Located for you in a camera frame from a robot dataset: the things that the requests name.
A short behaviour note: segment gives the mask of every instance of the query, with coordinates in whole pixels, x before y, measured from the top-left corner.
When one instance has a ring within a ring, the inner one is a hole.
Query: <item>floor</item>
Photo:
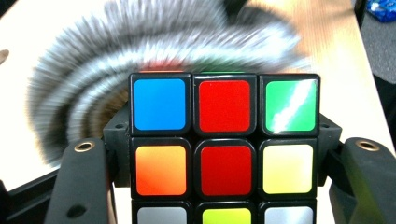
[[[373,73],[396,84],[396,21],[381,23],[366,13],[361,37]]]

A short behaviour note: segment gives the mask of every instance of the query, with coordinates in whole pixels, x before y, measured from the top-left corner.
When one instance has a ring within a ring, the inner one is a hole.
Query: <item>rubik's cube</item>
[[[317,75],[129,82],[134,224],[315,223]]]

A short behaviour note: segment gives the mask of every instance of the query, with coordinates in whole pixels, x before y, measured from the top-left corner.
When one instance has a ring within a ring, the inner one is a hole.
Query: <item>blue sticker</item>
[[[181,130],[186,125],[186,84],[180,78],[134,83],[134,126],[141,131]]]

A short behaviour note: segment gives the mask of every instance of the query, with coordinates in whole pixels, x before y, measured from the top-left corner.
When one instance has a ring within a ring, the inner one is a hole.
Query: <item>table surface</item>
[[[36,151],[35,135],[26,117],[26,87],[38,57],[90,2],[19,0],[0,20],[0,50],[10,51],[0,65],[0,179],[8,190],[53,169]],[[250,4],[271,8],[296,27],[302,38],[297,49],[311,57],[313,71],[321,76],[320,113],[343,128],[341,141],[368,138],[393,153],[350,1],[257,0]],[[318,223],[334,223],[330,183],[318,190]],[[116,197],[119,222],[131,223],[129,189],[118,189]]]

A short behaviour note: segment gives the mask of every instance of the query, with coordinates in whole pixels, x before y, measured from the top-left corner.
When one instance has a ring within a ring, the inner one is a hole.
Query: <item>blue object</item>
[[[381,22],[396,21],[396,0],[369,0],[366,9]]]
[[[179,78],[134,83],[134,125],[141,131],[180,130],[186,125],[186,85]]]

